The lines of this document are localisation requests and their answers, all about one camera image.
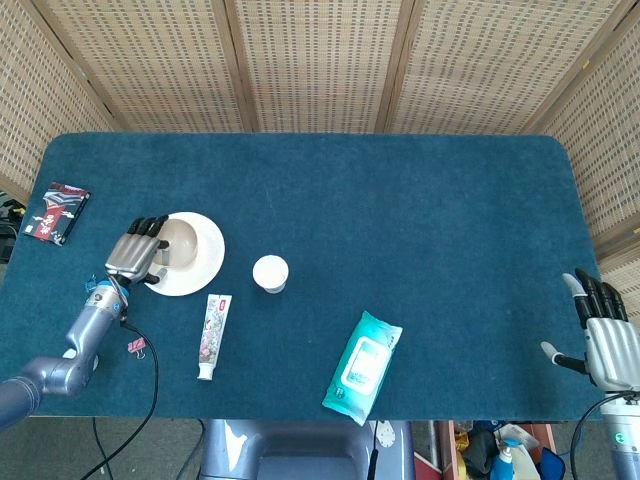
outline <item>white plate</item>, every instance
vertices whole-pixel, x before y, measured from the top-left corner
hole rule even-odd
[[[169,218],[184,220],[193,227],[198,238],[198,253],[190,265],[167,268],[167,274],[159,283],[146,285],[161,295],[179,297],[197,292],[215,278],[224,260],[224,238],[218,226],[199,213],[172,213]],[[152,263],[149,273],[156,274],[161,268],[161,265]]]

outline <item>robotic arm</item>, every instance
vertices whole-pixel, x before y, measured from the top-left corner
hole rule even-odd
[[[589,375],[591,383],[604,392],[605,399],[599,402],[600,413],[611,442],[617,476],[640,480],[640,330],[629,323],[615,288],[579,269],[576,277],[563,275],[580,319],[586,359],[568,357],[548,342],[542,342],[542,350],[554,365]],[[576,428],[572,450],[581,423]],[[577,479],[573,454],[571,469]]]
[[[43,395],[77,395],[89,383],[98,347],[114,322],[127,315],[128,288],[157,283],[149,267],[158,249],[169,244],[156,237],[167,220],[139,218],[120,237],[105,264],[107,280],[99,283],[66,336],[61,358],[37,357],[16,377],[0,383],[0,430],[34,413]]]

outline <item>floor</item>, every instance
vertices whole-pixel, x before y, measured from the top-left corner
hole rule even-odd
[[[113,451],[135,429],[137,420],[97,420],[104,448]],[[573,424],[555,425],[554,437],[559,452],[568,450]],[[115,479],[174,479],[200,435],[196,420],[153,419],[129,447],[111,462]],[[614,479],[609,451],[604,448],[604,432],[599,422],[586,428],[577,457],[581,480]],[[414,424],[414,447],[427,455],[424,428]],[[190,464],[184,479],[194,479],[200,464],[200,452]],[[76,479],[102,459],[93,438],[90,418],[30,418],[0,433],[0,478]],[[92,479],[107,479],[97,472]],[[565,479],[571,480],[570,474]]]

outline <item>blue bottle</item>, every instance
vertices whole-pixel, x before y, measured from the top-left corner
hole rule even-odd
[[[500,448],[500,455],[493,460],[491,466],[490,480],[513,480],[513,458],[511,457],[511,447],[520,445],[516,440],[504,439],[504,445]]]

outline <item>white cup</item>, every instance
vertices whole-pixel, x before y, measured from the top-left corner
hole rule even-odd
[[[276,255],[266,255],[253,266],[253,279],[267,293],[280,293],[289,277],[287,262]]]
[[[170,218],[158,233],[159,240],[169,242],[169,248],[158,250],[153,262],[168,268],[183,268],[196,258],[198,236],[191,225],[184,220]]]

